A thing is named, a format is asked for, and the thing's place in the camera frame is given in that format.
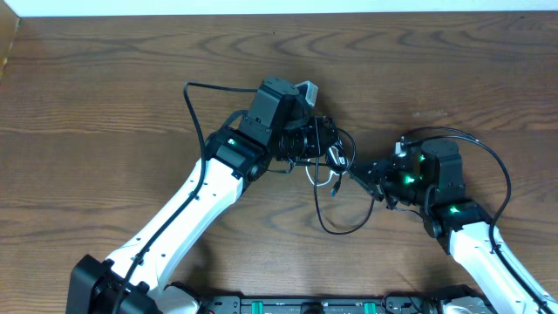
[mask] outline wire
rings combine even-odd
[[[311,161],[297,161],[297,162],[295,162],[295,166],[315,166],[315,165],[316,165],[316,163],[311,162]],[[322,163],[322,162],[320,162],[318,165],[319,166],[331,167],[330,164]]]
[[[312,177],[310,176],[310,171],[308,170],[308,166],[305,167],[306,168],[306,175],[308,176],[308,180],[310,180],[310,183],[312,183],[312,185],[314,185],[314,181],[312,180]],[[330,170],[330,177],[328,178],[328,180],[324,183],[317,183],[318,187],[323,187],[324,185],[330,183],[331,181],[331,177],[334,175],[337,175],[335,172],[333,172],[333,170]]]
[[[337,148],[337,146],[334,145],[334,146],[332,146],[328,149],[332,149],[332,148],[335,149],[335,151],[337,152],[337,157],[335,157],[335,155],[333,155],[334,164],[333,165],[330,164],[331,160],[329,159],[329,156],[327,154],[325,155],[325,160],[327,161],[326,164],[328,165],[328,167],[330,167],[332,169],[335,169],[337,167],[341,167],[337,163],[342,163],[342,161],[343,161],[343,164],[345,164],[345,162],[347,161],[347,154],[345,153],[345,151],[343,150],[342,147],[341,147],[341,149],[339,149],[339,148]]]
[[[526,293],[533,298],[534,302],[537,303],[537,305],[539,306],[539,308],[541,310],[544,310],[547,313],[553,313],[549,308],[548,308],[548,304],[545,300],[543,300],[538,294],[537,292],[515,271],[515,269],[512,267],[512,265],[507,261],[507,259],[503,256],[502,252],[500,251],[500,245],[496,244],[496,240],[494,239],[494,227],[496,226],[496,222],[498,221],[498,219],[500,218],[502,212],[504,211],[504,209],[506,208],[507,204],[509,203],[509,200],[512,196],[512,181],[509,177],[509,172],[506,169],[506,165],[504,165],[504,162],[502,161],[502,159],[498,156],[498,154],[492,150],[490,147],[488,147],[487,145],[479,142],[476,139],[471,139],[468,137],[463,137],[463,136],[458,136],[458,135],[437,135],[437,136],[431,136],[422,140],[415,140],[412,141],[411,143],[408,143],[407,145],[410,146],[417,146],[422,144],[423,142],[427,141],[427,140],[437,140],[437,139],[458,139],[458,140],[466,140],[470,143],[473,143],[474,145],[477,145],[479,147],[484,148],[487,152],[489,152],[498,162],[498,164],[500,165],[502,172],[504,173],[504,176],[506,177],[506,185],[507,185],[507,191],[506,191],[506,198],[504,199],[504,201],[502,202],[502,204],[500,205],[500,208],[498,209],[498,211],[496,211],[496,214],[494,214],[493,219],[490,221],[490,226],[488,228],[488,237],[490,239],[490,244],[492,245],[492,250],[496,253],[496,256],[498,256],[498,258],[500,259],[500,261],[502,262],[502,264],[504,265],[504,267],[506,267],[507,271],[509,271],[509,273],[512,275],[512,277],[520,284],[520,286],[526,291]]]
[[[430,193],[436,188],[435,184],[431,184],[428,186],[428,188],[426,188],[426,192],[425,192],[425,213],[427,215],[430,214],[430,207],[431,207],[431,203],[430,203]]]
[[[248,110],[237,110],[234,111],[233,113],[231,113],[228,118],[225,120],[225,123],[223,123],[223,125],[221,126],[221,128],[230,126],[231,123],[235,122],[236,119],[238,119],[241,116],[247,116],[248,115]]]
[[[352,136],[350,136],[350,134],[347,131],[345,131],[342,128],[339,128],[339,127],[336,127],[336,129],[339,132],[347,135],[347,137],[350,140],[350,144],[352,145],[352,158],[350,159],[350,164],[345,168],[345,170],[349,170],[352,167],[352,164],[355,162],[355,158],[357,157],[357,144],[355,143],[355,140],[352,138]]]
[[[355,155],[357,154],[357,146],[355,145],[355,141],[351,138],[351,136],[349,135],[349,138],[351,139],[351,142],[353,144],[353,149],[354,149],[354,153]],[[317,124],[316,124],[316,140],[319,143],[320,142],[320,134],[317,131]],[[320,206],[317,200],[317,176],[319,175],[319,164],[320,164],[320,155],[322,154],[321,150],[320,150],[320,146],[317,146],[317,155],[318,157],[316,157],[316,172],[314,173],[314,202],[316,204],[316,213],[317,213],[317,219],[320,221],[320,225],[322,225],[322,229],[323,231],[329,233],[330,235],[334,235],[334,236],[344,236],[344,235],[348,235],[351,234],[357,230],[359,230],[360,228],[362,228],[370,219],[370,216],[372,215],[372,210],[374,209],[374,199],[372,198],[372,202],[370,204],[370,209],[368,210],[368,214],[366,214],[366,217],[364,218],[364,220],[358,224],[354,229],[351,229],[349,231],[344,231],[344,232],[336,232],[336,231],[331,231],[329,229],[327,229],[325,227],[325,225],[323,224],[323,220],[322,220],[322,213],[320,212]]]
[[[412,300],[411,296],[409,296],[407,293],[401,291],[401,290],[395,290],[395,291],[391,291],[388,292],[388,294],[386,294],[384,297],[382,297],[382,301],[380,301],[380,306],[384,308],[385,312],[388,314],[393,314],[392,311],[389,311],[387,309],[387,298],[394,294],[394,293],[398,293],[398,294],[402,294],[404,297],[408,297],[409,301],[411,301],[412,306],[415,308],[415,310],[418,311],[418,313],[422,313],[422,310],[420,309],[420,307],[422,307],[422,304],[420,305],[420,307],[418,307],[415,302]]]
[[[412,129],[411,131],[408,131],[406,133],[404,133],[403,135],[401,135],[402,137],[407,137],[409,135],[411,135],[412,133],[416,133],[416,132],[421,132],[421,131],[426,131],[426,130],[446,130],[446,131],[451,131],[451,132],[455,132],[455,133],[459,133],[462,135],[465,135],[466,137],[468,137],[471,140],[477,140],[472,134],[467,133],[465,131],[461,131],[459,129],[453,128],[453,127],[448,127],[448,126],[423,126],[423,127],[418,127],[416,129]]]
[[[274,173],[274,174],[290,174],[293,169],[295,168],[295,162],[292,161],[290,158],[287,159],[287,162],[289,163],[289,169],[283,169],[283,170],[266,170],[270,173]]]
[[[205,176],[206,176],[206,167],[207,167],[207,165],[206,165],[206,162],[207,162],[206,161],[206,154],[205,154],[205,144],[204,144],[203,134],[201,133],[200,122],[198,121],[198,118],[195,115],[194,107],[192,106],[192,102],[190,101],[190,98],[188,97],[188,90],[187,89],[188,89],[189,85],[197,86],[197,87],[204,87],[204,88],[211,88],[211,89],[216,89],[216,90],[221,90],[221,91],[228,91],[228,92],[257,92],[256,89],[224,87],[224,86],[208,85],[208,84],[195,83],[195,82],[188,82],[184,85],[184,88],[182,90],[183,94],[184,94],[184,100],[186,101],[188,111],[190,112],[190,116],[192,117],[192,121],[194,123],[195,131],[198,135],[198,141],[200,142],[200,151],[201,151],[200,179],[198,180],[198,184],[195,186],[192,193],[190,193],[190,196],[188,196],[188,198],[182,203],[182,205],[180,205],[180,207],[178,207],[178,209],[176,209],[176,211],[167,219],[167,221],[165,223],[163,223],[159,227],[159,229],[157,229],[157,231],[155,231],[155,233],[147,241],[146,245],[144,245],[144,247],[139,251],[139,253],[136,255],[136,257],[133,259],[132,265],[130,266],[130,268],[126,272],[126,276],[124,277],[124,281],[122,282],[122,285],[120,286],[119,294],[116,298],[116,302],[114,304],[114,307],[112,308],[112,314],[118,314],[118,312],[120,310],[120,305],[122,304],[122,301],[124,300],[124,293],[126,291],[126,286],[130,283],[130,279],[132,278],[132,274],[135,271],[135,269],[138,267],[138,264],[140,264],[141,261],[143,261],[143,256],[146,254],[146,252],[149,250],[149,248],[153,245],[153,243],[157,240],[157,238],[165,231],[165,229],[171,223],[173,223],[174,219],[176,219],[176,217],[178,217],[178,215],[180,215],[180,213],[182,213],[184,208],[186,208],[186,206],[188,206],[188,204],[197,196],[198,192],[200,192],[200,189],[203,186],[203,182],[204,182]]]
[[[406,212],[411,212],[411,213],[413,213],[413,214],[417,215],[418,217],[420,217],[420,219],[423,219],[423,218],[422,218],[422,215],[421,215],[421,214],[420,214],[420,213],[419,213],[418,211],[416,211],[416,210],[414,210],[414,209],[407,209],[407,208],[397,208],[397,207],[395,207],[395,209],[394,209],[394,210],[397,210],[397,211],[406,211]]]

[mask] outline green connector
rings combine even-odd
[[[263,302],[261,301],[252,302],[252,314],[263,314]]]
[[[364,314],[376,314],[376,304],[365,303],[364,304]]]

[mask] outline cable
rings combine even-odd
[[[306,166],[305,168],[306,168],[306,175],[308,176],[308,180],[310,180],[310,183],[312,185],[314,185],[314,181],[312,180],[312,177],[310,176],[310,171],[308,170],[308,166]],[[324,185],[330,183],[331,177],[333,176],[333,174],[337,175],[337,174],[335,174],[335,172],[333,172],[333,170],[330,170],[330,178],[328,178],[328,180],[324,183],[317,183],[317,186],[318,187],[323,187]]]
[[[426,130],[446,130],[446,131],[451,131],[451,132],[455,132],[455,133],[459,133],[462,135],[465,135],[466,137],[468,137],[471,140],[477,140],[472,134],[467,133],[465,131],[461,131],[459,129],[453,128],[453,127],[448,127],[448,126],[423,126],[423,127],[418,127],[416,129],[412,129],[411,131],[407,131],[406,133],[404,133],[403,135],[401,135],[402,137],[407,137],[412,133],[416,133],[416,132],[420,132],[420,131],[426,131]]]
[[[349,170],[352,167],[352,164],[355,162],[355,158],[357,157],[357,144],[355,143],[355,140],[352,138],[352,136],[350,136],[350,134],[347,131],[339,127],[336,127],[336,129],[339,132],[347,135],[347,137],[350,140],[350,144],[352,145],[352,158],[350,159],[350,164],[345,168],[345,170]]]
[[[186,206],[188,206],[188,204],[194,199],[194,197],[197,196],[198,192],[200,192],[200,189],[203,186],[203,182],[204,182],[205,176],[206,176],[206,166],[207,166],[206,165],[206,162],[207,162],[206,161],[206,154],[205,154],[205,143],[204,143],[203,135],[201,133],[200,122],[198,121],[198,118],[195,115],[194,107],[192,106],[192,102],[190,101],[190,98],[188,97],[187,89],[188,89],[189,85],[197,86],[197,87],[204,87],[204,88],[211,88],[211,89],[216,89],[216,90],[221,90],[221,91],[228,91],[228,92],[256,92],[257,91],[256,89],[224,87],[224,86],[208,85],[208,84],[201,84],[201,83],[194,83],[194,82],[188,82],[184,85],[184,88],[183,88],[184,100],[186,101],[188,111],[190,112],[190,116],[192,117],[192,121],[194,123],[195,131],[198,135],[198,141],[200,142],[200,151],[201,151],[200,179],[198,180],[198,184],[195,186],[192,193],[190,193],[190,196],[188,196],[188,198],[182,203],[182,205],[180,205],[180,207],[178,207],[178,209],[176,209],[176,211],[167,219],[167,221],[165,223],[163,223],[159,227],[159,229],[157,229],[157,231],[155,231],[155,233],[147,241],[146,245],[144,245],[144,247],[141,249],[141,251],[133,259],[132,265],[130,266],[130,268],[126,272],[126,276],[124,277],[124,281],[122,282],[122,285],[120,286],[119,294],[116,298],[116,302],[114,304],[114,307],[112,308],[112,314],[118,314],[118,312],[120,310],[120,305],[122,304],[122,301],[124,300],[124,293],[126,291],[126,286],[130,283],[130,279],[132,278],[132,274],[135,271],[135,269],[138,267],[138,264],[140,264],[140,262],[143,261],[143,256],[146,254],[146,252],[149,250],[149,248],[153,245],[153,243],[157,240],[157,238],[165,231],[165,229],[171,223],[173,223],[174,219],[176,219],[176,217],[178,217],[178,215],[180,215],[180,213],[182,213],[184,208],[186,208]]]
[[[418,217],[420,217],[420,219],[423,219],[423,218],[422,218],[422,215],[421,215],[418,211],[416,211],[416,210],[414,210],[414,209],[407,209],[407,208],[398,208],[398,207],[395,207],[395,209],[393,209],[393,210],[411,212],[411,213],[417,215]]]
[[[431,203],[430,203],[430,193],[436,188],[435,184],[431,184],[428,186],[428,188],[426,188],[426,192],[425,192],[425,213],[427,215],[430,214],[430,207],[431,207]]]
[[[345,153],[345,151],[343,150],[342,147],[338,148],[337,146],[334,145],[334,146],[332,146],[328,149],[332,149],[332,148],[335,149],[335,151],[337,152],[337,157],[335,157],[335,155],[333,156],[333,158],[334,158],[333,162],[334,163],[333,164],[330,163],[331,160],[329,158],[329,155],[327,155],[327,154],[325,155],[325,161],[326,161],[326,164],[328,165],[328,167],[330,167],[331,169],[336,169],[338,167],[341,167],[337,164],[337,163],[341,163],[341,160],[343,160],[343,164],[345,164],[345,162],[347,161],[347,154]]]
[[[274,173],[274,174],[290,174],[293,169],[295,168],[295,162],[292,161],[290,158],[287,159],[287,162],[289,163],[289,169],[283,169],[283,170],[266,170],[270,173]]]
[[[337,179],[337,182],[335,182],[335,184],[333,185],[333,188],[331,188],[331,192],[330,192],[331,197],[335,197],[337,192],[339,192],[339,188],[341,187],[341,179],[342,178],[343,178],[343,174],[339,174],[339,178]]]
[[[412,304],[412,306],[415,308],[415,310],[417,310],[418,313],[422,313],[422,310],[420,309],[420,307],[418,307],[418,306],[415,304],[415,302],[412,300],[411,296],[409,296],[407,293],[405,293],[405,292],[403,292],[403,291],[401,291],[401,290],[395,290],[395,291],[388,292],[388,294],[386,294],[384,297],[382,297],[382,301],[380,301],[380,306],[384,308],[384,310],[385,310],[386,313],[388,313],[388,314],[393,314],[392,311],[389,311],[389,310],[387,309],[387,298],[388,298],[390,295],[394,294],[394,293],[402,294],[403,296],[408,297],[408,298],[409,298],[409,301],[411,301],[411,304]]]
[[[320,142],[320,134],[317,131],[317,125],[316,125],[316,139],[317,142]],[[355,141],[352,140],[351,138],[351,142],[353,143],[353,148],[354,148],[354,152],[355,155],[357,154],[357,146],[354,144]],[[370,209],[368,210],[368,214],[366,214],[366,217],[364,218],[364,220],[358,224],[354,229],[351,229],[349,231],[344,231],[344,232],[335,232],[335,231],[330,231],[329,229],[327,229],[325,227],[325,225],[323,224],[323,220],[322,220],[322,213],[320,212],[320,206],[317,200],[317,176],[319,175],[319,164],[320,164],[320,155],[322,154],[322,152],[320,151],[320,146],[317,146],[317,152],[318,152],[318,157],[316,157],[316,172],[314,173],[314,202],[316,204],[316,213],[317,213],[317,219],[320,221],[320,225],[322,225],[322,229],[323,231],[329,233],[330,235],[334,235],[334,236],[344,236],[344,235],[348,235],[351,234],[357,230],[359,230],[360,228],[362,228],[370,219],[370,216],[372,215],[372,210],[374,209],[374,199],[372,198],[372,202],[370,204]]]
[[[230,126],[231,123],[235,122],[235,120],[238,119],[239,117],[247,116],[247,115],[248,115],[248,110],[237,110],[228,116],[228,118],[225,120],[225,123],[223,123],[221,127]]]
[[[531,288],[529,286],[529,284],[514,270],[514,268],[511,266],[511,264],[507,261],[507,259],[502,255],[501,251],[500,251],[500,246],[498,244],[496,244],[496,240],[494,239],[494,227],[496,226],[496,222],[498,221],[498,219],[500,218],[500,215],[502,214],[502,212],[504,211],[504,209],[506,208],[507,204],[509,203],[509,200],[512,196],[512,181],[509,177],[509,172],[506,169],[506,165],[504,165],[504,162],[502,161],[502,159],[498,156],[498,154],[493,151],[490,147],[488,147],[487,145],[479,142],[478,140],[474,140],[471,138],[466,138],[463,136],[458,136],[458,135],[437,135],[437,136],[431,136],[422,140],[415,140],[412,141],[411,143],[408,143],[407,145],[410,146],[417,146],[422,144],[423,142],[427,141],[427,140],[437,140],[437,139],[458,139],[458,140],[466,140],[470,143],[473,143],[474,145],[480,146],[482,148],[484,148],[487,152],[489,152],[498,162],[498,164],[500,165],[502,172],[504,173],[504,176],[506,177],[506,185],[507,185],[507,192],[506,192],[506,198],[504,199],[504,201],[502,202],[502,204],[500,205],[500,208],[498,209],[498,211],[496,211],[496,214],[494,214],[493,219],[490,221],[490,226],[488,228],[488,237],[490,239],[490,244],[492,245],[492,250],[496,253],[496,256],[498,256],[498,258],[500,259],[500,261],[502,262],[502,264],[504,264],[504,267],[506,267],[507,271],[509,271],[509,273],[512,275],[512,277],[520,284],[520,286],[526,291],[526,293],[533,298],[534,302],[537,303],[537,305],[539,306],[539,308],[541,310],[544,310],[547,313],[553,313],[549,308],[548,308],[548,304],[545,300],[543,300],[536,291],[534,291],[533,288]]]

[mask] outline green led light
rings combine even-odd
[[[413,182],[415,182],[414,178],[412,178],[408,175],[405,177],[405,184],[409,184],[409,183],[413,183]]]

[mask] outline wooden table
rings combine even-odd
[[[507,243],[558,295],[557,13],[26,18],[0,84],[0,311],[60,312],[71,269],[144,226],[199,158],[185,81],[320,87],[317,109],[386,156],[416,126],[476,134],[506,162]],[[192,90],[207,136],[251,95]],[[493,213],[495,161],[461,144],[468,193]],[[274,164],[274,167],[285,167]],[[370,198],[344,181],[339,228]],[[302,168],[265,174],[187,254],[173,280],[200,293],[381,295],[471,277],[413,215],[377,204],[354,235],[324,233]]]

